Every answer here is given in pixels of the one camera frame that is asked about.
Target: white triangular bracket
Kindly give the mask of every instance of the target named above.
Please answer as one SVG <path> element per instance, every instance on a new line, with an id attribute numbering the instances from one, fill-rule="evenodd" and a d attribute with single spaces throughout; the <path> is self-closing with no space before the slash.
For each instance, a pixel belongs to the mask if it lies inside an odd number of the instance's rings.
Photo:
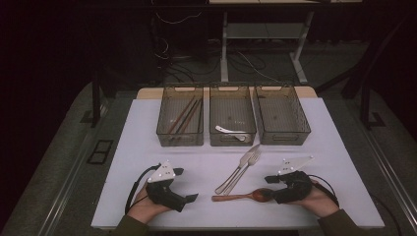
<path id="1" fill-rule="evenodd" d="M 153 174 L 148 178 L 148 183 L 154 183 L 164 180 L 170 180 L 175 178 L 174 169 L 172 169 L 171 163 L 165 161 Z"/>
<path id="2" fill-rule="evenodd" d="M 310 162 L 313 159 L 314 158 L 312 155 L 307 157 L 283 159 L 282 165 L 278 171 L 278 175 L 284 175 L 299 170 L 301 167 L 305 166 L 308 162 Z"/>

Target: gray translucent basket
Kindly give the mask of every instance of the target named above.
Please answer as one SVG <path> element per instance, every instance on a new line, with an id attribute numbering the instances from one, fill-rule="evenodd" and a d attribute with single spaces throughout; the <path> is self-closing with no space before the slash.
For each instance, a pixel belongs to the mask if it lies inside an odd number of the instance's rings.
<path id="1" fill-rule="evenodd" d="M 163 147 L 203 145 L 203 92 L 201 84 L 165 85 L 156 128 Z"/>
<path id="2" fill-rule="evenodd" d="M 254 107 L 262 145 L 301 146 L 311 133 L 293 86 L 255 85 Z"/>
<path id="3" fill-rule="evenodd" d="M 221 127 L 229 133 L 220 132 Z M 213 147 L 251 146 L 257 128 L 249 85 L 210 83 L 209 137 Z"/>

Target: fork handle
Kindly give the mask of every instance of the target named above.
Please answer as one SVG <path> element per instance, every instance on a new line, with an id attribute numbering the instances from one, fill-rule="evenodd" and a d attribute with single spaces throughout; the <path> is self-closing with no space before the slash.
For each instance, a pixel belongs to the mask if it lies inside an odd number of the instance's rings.
<path id="1" fill-rule="evenodd" d="M 237 175 L 240 169 L 241 169 L 240 167 L 237 167 L 235 171 L 233 171 L 233 173 L 229 176 L 229 178 L 227 178 L 223 184 L 221 184 L 217 189 L 215 189 L 215 192 L 217 194 L 221 194 L 227 188 L 227 186 L 230 184 L 233 178 Z"/>
<path id="2" fill-rule="evenodd" d="M 249 165 L 247 165 L 242 172 L 230 183 L 230 185 L 226 188 L 223 195 L 229 195 L 232 189 L 236 186 L 237 182 L 239 182 L 240 178 L 242 178 L 245 171 L 248 169 Z"/>

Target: dark background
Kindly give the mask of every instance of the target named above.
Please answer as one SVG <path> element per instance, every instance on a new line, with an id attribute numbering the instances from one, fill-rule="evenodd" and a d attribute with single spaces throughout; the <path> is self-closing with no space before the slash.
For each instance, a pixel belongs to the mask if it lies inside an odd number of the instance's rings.
<path id="1" fill-rule="evenodd" d="M 321 11 L 309 33 L 316 40 L 371 41 L 408 7 Z M 150 13 L 81 12 L 76 1 L 0 1 L 1 215 L 3 228 L 72 101 L 98 71 L 107 96 L 160 82 L 154 33 L 204 60 L 207 38 L 219 38 L 221 14 L 203 13 L 187 26 L 155 26 Z M 235 16 L 236 21 L 246 21 Z M 370 78 L 417 140 L 417 17 L 401 26 Z"/>

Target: hand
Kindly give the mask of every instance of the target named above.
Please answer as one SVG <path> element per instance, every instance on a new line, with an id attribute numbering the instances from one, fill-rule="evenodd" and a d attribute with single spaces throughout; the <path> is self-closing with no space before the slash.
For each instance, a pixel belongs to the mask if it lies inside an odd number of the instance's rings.
<path id="1" fill-rule="evenodd" d="M 323 191 L 313 186 L 312 192 L 303 200 L 289 203 L 290 205 L 299 205 L 316 216 L 322 218 L 329 216 L 339 210 L 334 201 L 329 198 Z"/>
<path id="2" fill-rule="evenodd" d="M 169 210 L 171 210 L 171 208 L 153 203 L 148 197 L 147 184 L 144 184 L 141 190 L 136 194 L 135 201 L 127 215 L 144 224 L 148 224 L 155 216 Z"/>

